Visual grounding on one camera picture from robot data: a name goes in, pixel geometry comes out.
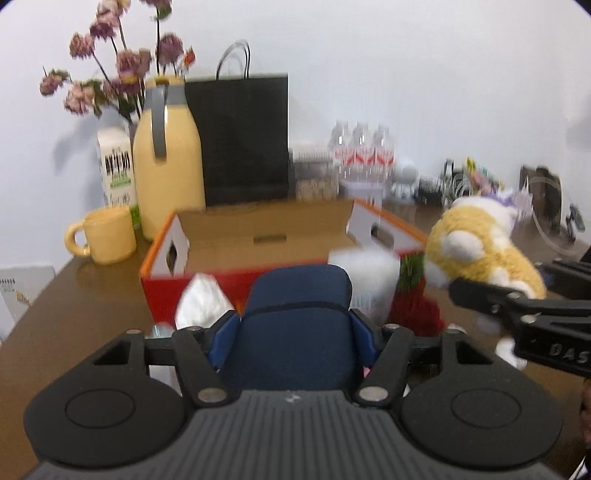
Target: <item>thermos handle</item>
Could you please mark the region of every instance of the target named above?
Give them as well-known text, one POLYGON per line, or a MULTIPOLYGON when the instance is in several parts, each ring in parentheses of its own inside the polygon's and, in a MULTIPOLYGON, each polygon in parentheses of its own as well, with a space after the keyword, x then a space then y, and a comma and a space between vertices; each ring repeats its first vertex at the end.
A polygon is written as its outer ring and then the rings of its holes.
POLYGON ((166 158, 166 136, 164 134, 164 108, 168 85, 158 85, 152 92, 152 143, 154 157, 166 158))

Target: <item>artificial flower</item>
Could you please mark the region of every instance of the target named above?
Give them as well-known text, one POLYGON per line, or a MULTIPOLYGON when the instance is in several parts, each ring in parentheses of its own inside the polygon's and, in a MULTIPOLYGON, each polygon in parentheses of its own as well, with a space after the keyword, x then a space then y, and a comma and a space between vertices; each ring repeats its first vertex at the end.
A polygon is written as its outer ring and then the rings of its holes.
POLYGON ((139 85, 139 82, 126 83, 120 78, 114 78, 103 80, 102 90, 108 99, 113 99, 126 93, 129 93, 130 95, 138 95, 141 92, 141 86, 139 85))
POLYGON ((158 43, 158 63, 160 65, 175 64, 183 54, 183 42, 174 33, 167 33, 158 43))
POLYGON ((138 52, 123 50, 117 53, 117 73, 124 83, 137 82, 141 66, 142 57, 138 52))
POLYGON ((49 75, 43 77, 43 80, 39 84, 39 91, 44 97, 49 97, 62 85, 64 85, 63 78, 50 72, 49 75))
POLYGON ((111 25, 109 22, 95 20, 90 26, 90 35, 92 35, 94 38, 108 40, 109 38, 113 38, 115 36, 115 30, 113 29, 113 25, 111 25))
POLYGON ((183 67, 188 69, 193 63, 195 63, 195 52, 191 47, 185 52, 185 55, 183 57, 183 67))
POLYGON ((112 28, 119 28, 119 15, 111 10, 98 10, 96 12, 96 21, 98 23, 110 25, 112 28))
POLYGON ((94 107, 95 91, 91 86, 83 87, 75 82, 64 100, 64 107, 76 115, 88 113, 88 107, 94 107))
POLYGON ((123 15, 129 8, 129 1, 120 0, 102 0, 96 7, 96 15, 105 15, 107 12, 113 13, 117 18, 123 15))
POLYGON ((73 59, 85 59, 95 52, 95 38, 90 35, 75 33, 70 41, 70 55, 73 59))
POLYGON ((139 50, 139 67, 137 75, 139 78, 144 78, 146 73, 150 71, 150 64, 152 63, 152 54, 146 48, 139 50))

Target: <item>blue cushion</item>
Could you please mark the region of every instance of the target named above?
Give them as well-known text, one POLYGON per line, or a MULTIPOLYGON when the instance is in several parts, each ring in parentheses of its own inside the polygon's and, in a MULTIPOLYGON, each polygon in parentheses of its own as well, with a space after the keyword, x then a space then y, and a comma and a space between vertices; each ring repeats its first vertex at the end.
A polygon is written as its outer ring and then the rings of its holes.
POLYGON ((220 376, 234 392, 354 388, 361 366, 350 318, 326 308, 255 314, 241 322, 220 376))
POLYGON ((218 322, 221 325, 214 325, 216 332, 210 340, 210 349, 207 359, 214 368, 221 368, 234 344, 236 333, 240 325, 240 315, 236 312, 224 315, 218 322))
POLYGON ((359 358, 365 367, 370 368, 379 357, 376 335, 369 325, 360 319, 355 312, 350 312, 349 315, 359 358))
POLYGON ((251 288, 244 316, 255 310, 294 303, 322 302, 348 310, 351 282, 335 265, 298 265, 261 275, 251 288))

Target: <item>red plush toy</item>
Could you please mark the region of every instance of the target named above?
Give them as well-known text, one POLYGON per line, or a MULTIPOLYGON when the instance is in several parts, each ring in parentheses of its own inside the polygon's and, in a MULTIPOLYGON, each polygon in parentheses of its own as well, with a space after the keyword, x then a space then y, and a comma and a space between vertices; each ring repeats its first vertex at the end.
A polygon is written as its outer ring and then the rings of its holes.
POLYGON ((437 336, 445 325, 439 307, 424 297, 423 253, 413 253, 400 259, 400 279, 392 301, 390 322, 411 329, 417 336, 437 336))

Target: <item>box flap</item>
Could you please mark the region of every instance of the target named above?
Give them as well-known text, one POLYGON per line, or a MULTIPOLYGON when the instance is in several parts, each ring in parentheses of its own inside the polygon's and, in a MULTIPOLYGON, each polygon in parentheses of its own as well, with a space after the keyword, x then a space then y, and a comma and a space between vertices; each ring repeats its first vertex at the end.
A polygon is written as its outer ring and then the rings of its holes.
POLYGON ((271 202, 208 208, 178 214, 191 249, 228 239, 344 233, 352 200, 271 202))

